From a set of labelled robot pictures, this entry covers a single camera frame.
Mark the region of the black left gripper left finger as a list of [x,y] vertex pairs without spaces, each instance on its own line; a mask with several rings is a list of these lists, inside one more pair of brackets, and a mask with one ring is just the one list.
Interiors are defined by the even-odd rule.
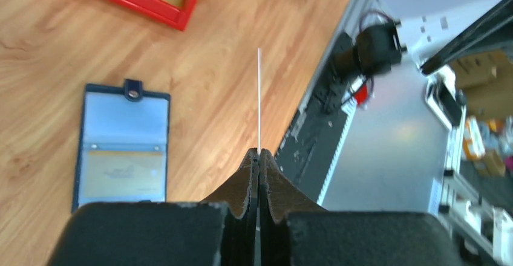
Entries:
[[199,202],[90,203],[67,222],[48,265],[253,265],[258,153]]

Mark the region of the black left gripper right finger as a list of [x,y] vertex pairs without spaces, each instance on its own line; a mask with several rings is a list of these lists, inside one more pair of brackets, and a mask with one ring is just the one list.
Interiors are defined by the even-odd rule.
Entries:
[[439,220],[415,212],[330,212],[259,157],[263,265],[462,265]]

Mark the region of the navy blue card holder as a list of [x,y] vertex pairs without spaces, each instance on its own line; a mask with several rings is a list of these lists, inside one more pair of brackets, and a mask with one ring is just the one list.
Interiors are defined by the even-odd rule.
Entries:
[[[160,203],[166,200],[171,95],[146,91],[140,80],[126,79],[122,86],[85,85],[74,175],[72,212],[89,203]],[[163,154],[165,175],[159,195],[114,198],[82,196],[84,165],[92,151],[155,152]]]

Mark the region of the gold credit card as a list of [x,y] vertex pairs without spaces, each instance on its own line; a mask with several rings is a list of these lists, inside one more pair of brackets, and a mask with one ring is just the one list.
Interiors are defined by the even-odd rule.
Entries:
[[257,48],[257,153],[261,152],[261,48]]
[[89,152],[82,175],[82,196],[159,195],[163,191],[164,160],[163,154],[155,152]]

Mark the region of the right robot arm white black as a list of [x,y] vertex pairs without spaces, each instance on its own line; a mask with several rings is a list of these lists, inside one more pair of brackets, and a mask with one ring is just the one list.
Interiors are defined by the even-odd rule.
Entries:
[[512,39],[512,0],[350,0],[340,23],[350,38],[328,65],[344,78],[429,75]]

